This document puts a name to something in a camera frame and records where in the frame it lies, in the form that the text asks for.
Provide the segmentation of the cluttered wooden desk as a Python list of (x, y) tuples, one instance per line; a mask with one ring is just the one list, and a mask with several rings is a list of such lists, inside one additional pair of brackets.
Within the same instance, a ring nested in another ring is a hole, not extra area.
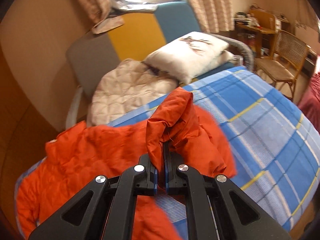
[(270, 48), (279, 30), (288, 32), (291, 30), (291, 23), (284, 14), (274, 14), (257, 5), (252, 5), (248, 12), (237, 12), (234, 16), (234, 24), (236, 28), (244, 29), (255, 36), (254, 48), (257, 58), (261, 58), (264, 36)]

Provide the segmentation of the white bed side rail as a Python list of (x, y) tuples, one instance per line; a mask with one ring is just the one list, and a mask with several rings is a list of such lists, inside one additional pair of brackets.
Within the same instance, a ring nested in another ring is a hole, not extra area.
[(83, 94), (83, 88), (81, 86), (78, 86), (75, 94), (73, 96), (70, 108), (68, 110), (66, 123), (65, 123), (65, 129), (69, 129), (73, 127), (76, 124), (77, 116), (78, 116), (78, 110)]

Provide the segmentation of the white embroidered pillow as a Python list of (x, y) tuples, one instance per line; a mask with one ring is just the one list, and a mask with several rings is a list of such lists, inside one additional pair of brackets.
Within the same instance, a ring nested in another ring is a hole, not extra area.
[(192, 79), (231, 61), (234, 55), (228, 47), (222, 39), (193, 31), (152, 52), (144, 63), (187, 85)]

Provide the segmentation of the orange puffer jacket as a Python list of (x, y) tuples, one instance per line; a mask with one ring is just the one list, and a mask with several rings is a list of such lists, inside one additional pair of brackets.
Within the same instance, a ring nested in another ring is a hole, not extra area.
[(222, 130), (207, 111), (194, 105), (191, 92), (176, 88), (148, 120), (123, 127), (87, 127), (81, 122), (48, 142), (45, 159), (17, 190), (17, 220), (24, 237), (96, 176), (119, 176), (143, 154), (163, 176), (164, 142), (200, 174), (236, 175)]

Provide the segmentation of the grey fuzzy blanket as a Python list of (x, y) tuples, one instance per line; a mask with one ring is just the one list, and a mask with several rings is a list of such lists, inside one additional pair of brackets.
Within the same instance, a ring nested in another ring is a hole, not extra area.
[(233, 46), (237, 50), (239, 50), (240, 53), (242, 54), (242, 57), (244, 59), (244, 64), (247, 67), (247, 69), (251, 72), (253, 71), (253, 69), (254, 69), (254, 55), (248, 45), (246, 45), (244, 42), (235, 40), (230, 37), (226, 37), (226, 36), (222, 36), (222, 35), (218, 35), (218, 34), (211, 34), (211, 35), (227, 42), (230, 46)]

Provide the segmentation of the grey yellow blue headboard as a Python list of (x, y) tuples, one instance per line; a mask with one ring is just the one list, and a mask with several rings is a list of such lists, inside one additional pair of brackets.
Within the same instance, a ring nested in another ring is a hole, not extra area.
[(103, 34), (89, 31), (67, 50), (68, 62), (87, 100), (100, 79), (121, 61), (142, 61), (176, 38), (201, 30), (186, 2), (162, 3), (154, 12), (130, 12), (122, 18), (122, 26)]

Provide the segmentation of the plaid right curtain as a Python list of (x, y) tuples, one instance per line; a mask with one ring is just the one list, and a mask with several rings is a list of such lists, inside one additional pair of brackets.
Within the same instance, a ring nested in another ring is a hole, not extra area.
[(231, 0), (187, 0), (205, 33), (234, 30)]

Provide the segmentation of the plaid curtain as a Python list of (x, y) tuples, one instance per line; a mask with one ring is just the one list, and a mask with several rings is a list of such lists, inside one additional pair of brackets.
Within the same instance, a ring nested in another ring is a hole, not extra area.
[(122, 16), (110, 16), (113, 0), (78, 0), (93, 22), (91, 32), (95, 35), (106, 33), (124, 25)]
[(231, 0), (187, 0), (205, 33), (234, 30)]

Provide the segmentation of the dark red cloth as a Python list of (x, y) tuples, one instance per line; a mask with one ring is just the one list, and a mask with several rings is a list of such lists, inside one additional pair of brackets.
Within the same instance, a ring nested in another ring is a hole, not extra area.
[(298, 108), (313, 124), (315, 129), (320, 131), (320, 73), (313, 74), (309, 85), (298, 103)]

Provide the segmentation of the blue plaid bed sheet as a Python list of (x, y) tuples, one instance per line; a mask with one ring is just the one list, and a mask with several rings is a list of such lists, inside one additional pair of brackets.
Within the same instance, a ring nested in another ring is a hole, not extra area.
[[(234, 67), (206, 74), (185, 86), (210, 121), (216, 122), (228, 140), (236, 175), (232, 181), (285, 230), (292, 230), (310, 204), (319, 185), (319, 133), (310, 120), (281, 92), (259, 76)], [(146, 120), (162, 103), (161, 96), (100, 129), (84, 123), (61, 133), (46, 144), (46, 157), (22, 174), (16, 183), (15, 209), (23, 237), (73, 195), (73, 189), (91, 179), (91, 164), (82, 165), (81, 179), (73, 171), (55, 172), (70, 155), (72, 168), (80, 165), (79, 145), (89, 134), (133, 128)]]

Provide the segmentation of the plaid left curtain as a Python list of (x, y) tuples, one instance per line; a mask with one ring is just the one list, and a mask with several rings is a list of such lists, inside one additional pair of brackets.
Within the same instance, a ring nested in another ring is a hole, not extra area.
[(106, 33), (124, 25), (122, 16), (110, 16), (113, 0), (78, 0), (93, 22), (91, 32), (95, 35)]

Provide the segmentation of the beige quilted jacket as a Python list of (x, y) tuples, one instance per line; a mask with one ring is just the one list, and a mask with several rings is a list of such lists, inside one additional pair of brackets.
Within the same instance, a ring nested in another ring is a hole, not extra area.
[(92, 97), (89, 119), (93, 126), (116, 120), (178, 86), (169, 74), (143, 62), (125, 59), (100, 80)]

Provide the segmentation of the wooden wardrobe panels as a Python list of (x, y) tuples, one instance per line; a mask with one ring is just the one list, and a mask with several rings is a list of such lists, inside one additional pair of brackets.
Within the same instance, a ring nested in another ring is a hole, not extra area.
[(21, 239), (15, 219), (15, 183), (45, 156), (45, 143), (56, 135), (1, 56), (1, 239)]

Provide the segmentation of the wicker wooden chair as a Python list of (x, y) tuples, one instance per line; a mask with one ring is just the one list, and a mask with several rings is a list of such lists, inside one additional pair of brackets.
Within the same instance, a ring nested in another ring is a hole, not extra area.
[(291, 95), (287, 98), (293, 101), (298, 76), (308, 51), (305, 42), (287, 31), (280, 30), (276, 34), (269, 56), (254, 60), (254, 71), (266, 74), (273, 87), (278, 83), (281, 87), (288, 85)]

